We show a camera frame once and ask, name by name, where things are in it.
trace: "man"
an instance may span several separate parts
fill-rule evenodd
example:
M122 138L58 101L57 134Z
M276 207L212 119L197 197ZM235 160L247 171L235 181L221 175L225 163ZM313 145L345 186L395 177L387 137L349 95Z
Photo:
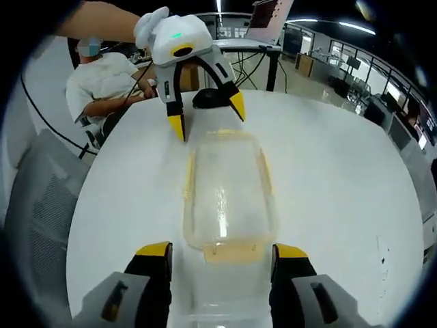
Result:
M129 106L153 98L156 93L146 76L139 79L142 72L126 56L101 55L100 45L101 40L96 38L79 41L80 65L67 81L66 97L74 122L87 118L101 128L106 138Z

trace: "ceiling light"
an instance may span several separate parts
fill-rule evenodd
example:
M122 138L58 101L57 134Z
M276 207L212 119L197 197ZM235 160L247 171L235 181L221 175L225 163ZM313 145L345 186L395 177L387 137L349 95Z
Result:
M293 19L293 20L287 20L287 23L295 23L295 22L317 22L317 19L312 18L303 18L303 19Z
M374 31L372 31L371 29L366 29L366 28L358 26L358 25L353 25L353 24L343 23L343 22L339 22L339 24L343 25L343 26L351 27L353 29L359 29L360 31L370 33L373 36L376 35L376 33Z

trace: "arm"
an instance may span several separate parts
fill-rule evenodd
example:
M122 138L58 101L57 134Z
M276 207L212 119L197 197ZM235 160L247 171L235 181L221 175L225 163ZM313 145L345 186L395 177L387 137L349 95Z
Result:
M119 109L124 108L124 106L129 106L142 100L144 100L144 98L140 96L130 97L126 100L126 102L124 102L125 98L95 100L85 106L83 113L90 118L94 116L106 117L109 114L115 113Z
M131 76L135 81L138 80L138 87L142 92L144 92L144 96L146 99L154 98L155 91L152 89L152 86L150 86L149 81L147 80L146 74L144 74L143 77L141 77L142 74L143 73L138 70L134 74L132 74Z
M90 36L107 41L135 43L134 27L139 17L105 2L82 2L56 31L57 36L82 39Z

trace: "laptop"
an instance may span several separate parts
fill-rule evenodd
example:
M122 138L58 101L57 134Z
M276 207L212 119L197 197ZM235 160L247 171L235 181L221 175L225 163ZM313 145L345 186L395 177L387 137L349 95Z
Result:
M255 2L245 38L277 45L293 2L294 0Z

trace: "window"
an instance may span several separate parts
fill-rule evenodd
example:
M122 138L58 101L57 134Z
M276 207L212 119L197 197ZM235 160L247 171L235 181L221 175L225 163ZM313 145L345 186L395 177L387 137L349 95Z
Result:
M389 84L387 84L387 89L385 92L389 93L402 109L406 105L409 89L410 84L398 73L392 70Z
M220 26L218 28L218 38L219 39L226 39L226 38L233 38L233 27L224 27Z
M342 46L343 45L340 42L335 42L335 41L331 42L331 45L330 45L330 54L335 56L335 57L338 57L340 59L341 58L341 47ZM331 65L339 65L340 64L338 59L333 59L333 58L329 59L329 63Z
M314 35L311 32L302 30L302 46L300 48L301 53L308 54L311 51L311 45L313 43Z
M370 93L383 94L389 76L389 67L377 59L373 59L369 79L367 84L370 86Z
M234 37L243 38L246 35L247 27L234 27Z
M341 58L343 62L341 63L341 68L346 72L350 72L352 69L352 67L346 63L348 62L349 57L355 58L355 52L356 49L352 48L351 46L346 46L345 44L343 45L343 50L341 52Z
M370 70L371 57L368 54L358 50L356 58L360 61L360 67L359 69L353 68L351 74L353 77L365 82Z

